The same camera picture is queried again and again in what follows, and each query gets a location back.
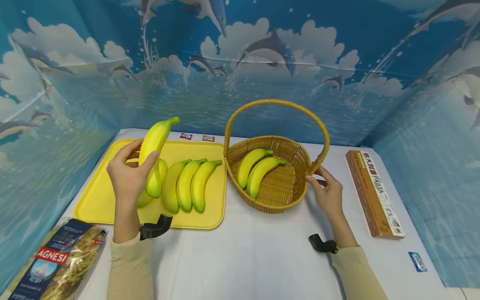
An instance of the brown box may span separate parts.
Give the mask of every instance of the brown box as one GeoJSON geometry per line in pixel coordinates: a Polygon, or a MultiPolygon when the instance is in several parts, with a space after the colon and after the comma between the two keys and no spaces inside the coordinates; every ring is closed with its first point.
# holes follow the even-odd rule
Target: brown box
{"type": "Polygon", "coordinates": [[[346,158],[372,236],[394,240],[404,238],[403,228],[370,154],[350,150],[346,158]]]}

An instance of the white table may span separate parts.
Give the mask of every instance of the white table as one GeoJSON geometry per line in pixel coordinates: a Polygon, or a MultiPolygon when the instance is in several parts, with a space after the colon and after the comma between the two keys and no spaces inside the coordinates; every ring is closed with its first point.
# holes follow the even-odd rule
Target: white table
{"type": "MultiPolygon", "coordinates": [[[[144,137],[147,130],[124,129],[115,140],[144,137]]],[[[170,140],[179,140],[171,132],[170,140]]],[[[194,134],[201,141],[202,134],[194,134]]],[[[231,138],[231,143],[243,139],[231,138]]],[[[215,142],[223,143],[223,136],[215,142]]],[[[302,144],[311,157],[322,145],[302,144]]],[[[354,147],[332,146],[323,165],[344,185],[345,215],[390,300],[450,299],[388,176],[380,157],[368,149],[376,162],[406,238],[400,241],[373,238],[365,221],[345,153],[354,147]],[[418,273],[408,251],[419,252],[428,272],[418,273]]],[[[92,174],[86,180],[64,216],[73,209],[92,174]]],[[[319,233],[332,238],[331,229],[314,204],[313,190],[304,201],[279,215],[268,215],[250,208],[237,195],[230,179],[226,192],[225,218],[213,230],[170,229],[155,239],[151,265],[156,297],[162,300],[310,300],[342,299],[329,255],[317,253],[308,241],[319,233]]],[[[109,242],[83,290],[80,300],[106,299],[110,268],[109,242]]]]}

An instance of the sleeve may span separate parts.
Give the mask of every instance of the sleeve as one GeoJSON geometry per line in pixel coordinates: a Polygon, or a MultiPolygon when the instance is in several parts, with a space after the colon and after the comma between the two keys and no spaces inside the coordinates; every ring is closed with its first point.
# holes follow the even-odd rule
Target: sleeve
{"type": "Polygon", "coordinates": [[[150,269],[152,241],[140,241],[140,234],[122,244],[111,242],[112,266],[107,300],[153,300],[150,269]]]}
{"type": "Polygon", "coordinates": [[[347,300],[388,300],[362,247],[339,249],[337,254],[332,254],[332,262],[347,300]]]}

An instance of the hand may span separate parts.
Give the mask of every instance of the hand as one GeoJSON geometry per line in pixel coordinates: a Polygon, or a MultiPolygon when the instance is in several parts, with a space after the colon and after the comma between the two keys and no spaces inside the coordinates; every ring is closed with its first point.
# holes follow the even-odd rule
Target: hand
{"type": "Polygon", "coordinates": [[[124,146],[109,162],[107,172],[112,181],[117,205],[136,204],[138,197],[145,188],[148,173],[158,159],[158,151],[153,151],[138,167],[138,162],[127,160],[138,158],[143,139],[138,139],[124,146]]]}
{"type": "Polygon", "coordinates": [[[330,220],[343,217],[342,184],[322,166],[318,167],[315,174],[322,176],[325,180],[317,180],[312,176],[306,176],[305,179],[315,191],[318,206],[330,220]]]}

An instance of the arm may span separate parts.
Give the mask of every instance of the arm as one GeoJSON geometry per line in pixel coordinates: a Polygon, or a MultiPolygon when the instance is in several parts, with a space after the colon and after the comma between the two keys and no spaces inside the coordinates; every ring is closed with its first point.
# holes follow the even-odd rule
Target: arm
{"type": "Polygon", "coordinates": [[[343,214],[342,184],[322,166],[316,174],[325,180],[316,180],[312,176],[307,176],[306,180],[315,191],[317,203],[325,212],[339,247],[338,253],[332,254],[332,262],[342,280],[347,300],[387,300],[343,214]]]}
{"type": "Polygon", "coordinates": [[[153,278],[149,265],[152,244],[140,241],[137,199],[158,157],[154,151],[138,167],[128,159],[138,158],[142,139],[122,148],[107,167],[115,193],[115,222],[111,243],[112,265],[108,300],[153,300],[153,278]]]}

